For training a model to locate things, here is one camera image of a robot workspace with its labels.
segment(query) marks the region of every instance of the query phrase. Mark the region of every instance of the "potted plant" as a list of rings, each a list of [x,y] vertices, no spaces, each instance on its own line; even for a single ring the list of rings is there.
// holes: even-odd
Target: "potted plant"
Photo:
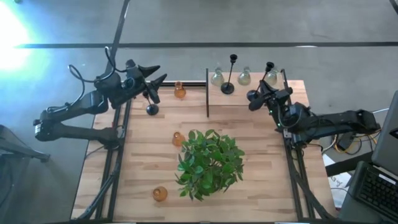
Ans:
[[[189,195],[202,201],[203,196],[224,189],[224,192],[235,182],[243,180],[244,151],[235,144],[235,139],[227,135],[220,136],[213,129],[203,135],[200,131],[191,130],[188,141],[182,143],[184,158],[178,155],[180,164],[177,169],[183,171],[176,182],[183,187],[180,196]]]

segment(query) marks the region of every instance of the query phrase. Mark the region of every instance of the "wooden table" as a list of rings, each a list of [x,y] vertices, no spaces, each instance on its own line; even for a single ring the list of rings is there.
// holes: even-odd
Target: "wooden table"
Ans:
[[[261,73],[252,73],[260,79]],[[174,88],[159,89],[159,114],[146,114],[146,100],[139,96],[132,103],[118,195],[114,212],[116,222],[265,222],[296,221],[289,171],[282,136],[275,132],[275,123],[266,108],[248,110],[246,92],[258,82],[240,86],[234,73],[235,92],[226,96],[217,86],[209,86],[210,117],[206,117],[205,88],[187,88],[180,100]],[[294,89],[292,101],[308,104],[304,83],[288,81]],[[111,125],[114,111],[97,115],[94,128]],[[243,181],[233,184],[226,193],[215,193],[203,202],[179,197],[175,183],[179,147],[171,144],[173,133],[185,136],[189,130],[215,129],[236,138],[246,152],[243,157]],[[88,153],[100,144],[90,142]],[[76,195],[72,217],[79,216],[98,193],[103,175],[106,152],[98,151],[85,161]],[[320,149],[305,149],[305,165],[310,188],[321,204],[335,213],[333,199]],[[169,191],[166,201],[156,202],[152,190],[164,186]],[[302,207],[306,214],[302,192]],[[107,195],[104,213],[108,211]]]

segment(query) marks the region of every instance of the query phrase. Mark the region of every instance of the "black candlestick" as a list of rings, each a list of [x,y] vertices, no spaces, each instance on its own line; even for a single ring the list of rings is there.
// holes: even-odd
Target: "black candlestick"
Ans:
[[[231,59],[231,70],[229,71],[229,78],[228,78],[228,82],[223,83],[221,85],[221,91],[224,94],[231,94],[235,91],[235,86],[230,82],[231,81],[231,74],[232,74],[232,67],[234,66],[236,59],[238,59],[238,56],[236,54],[231,54],[229,56],[229,58]]]
[[[147,91],[143,91],[142,95],[147,99],[149,105],[147,106],[147,114],[153,116],[159,112],[159,107],[156,104],[151,104],[149,101],[149,94]]]
[[[265,72],[265,74],[264,74],[264,76],[262,77],[261,80],[264,80],[266,78],[266,75],[268,74],[268,72],[270,72],[274,67],[275,67],[274,63],[267,62],[266,72]],[[246,94],[246,98],[250,102],[252,102],[254,99],[257,99],[260,96],[259,89],[260,89],[260,84],[257,87],[257,90],[248,91],[248,93]]]

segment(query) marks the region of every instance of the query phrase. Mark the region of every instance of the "concrete floor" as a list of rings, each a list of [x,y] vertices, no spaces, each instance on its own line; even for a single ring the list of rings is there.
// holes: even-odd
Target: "concrete floor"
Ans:
[[[25,0],[0,2],[0,9],[19,21],[12,28],[25,31],[7,30],[9,40],[21,39],[19,44],[112,43],[122,4]],[[398,41],[398,15],[388,0],[134,0],[121,37],[122,43],[364,41]],[[39,142],[32,121],[46,107],[73,101],[80,93],[69,63],[87,79],[104,72],[103,49],[7,51],[0,56],[0,123],[34,149],[51,154],[51,160],[30,162],[5,223],[68,220],[88,143]],[[316,113],[386,108],[398,89],[398,47],[119,49],[116,61],[121,68],[129,58],[143,66],[159,64],[154,76],[168,73],[168,80],[203,80],[205,68],[227,70],[229,54],[238,55],[236,71],[248,65],[261,72],[273,61],[289,79],[304,80]],[[86,86],[86,92],[93,89]],[[376,118],[382,122],[385,115]],[[65,123],[90,128],[93,116]],[[330,156],[344,159],[334,152]]]

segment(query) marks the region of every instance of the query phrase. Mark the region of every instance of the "orange glass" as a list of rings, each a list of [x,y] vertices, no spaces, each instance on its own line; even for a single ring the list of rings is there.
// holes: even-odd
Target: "orange glass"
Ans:
[[[177,98],[184,98],[184,96],[187,94],[187,91],[184,89],[182,86],[182,82],[176,82],[175,83],[175,90],[174,90],[174,96]]]
[[[184,135],[179,132],[174,133],[172,140],[174,146],[182,146],[183,141],[185,141]]]
[[[164,201],[167,198],[167,189],[162,186],[157,187],[152,192],[152,196],[158,202]]]

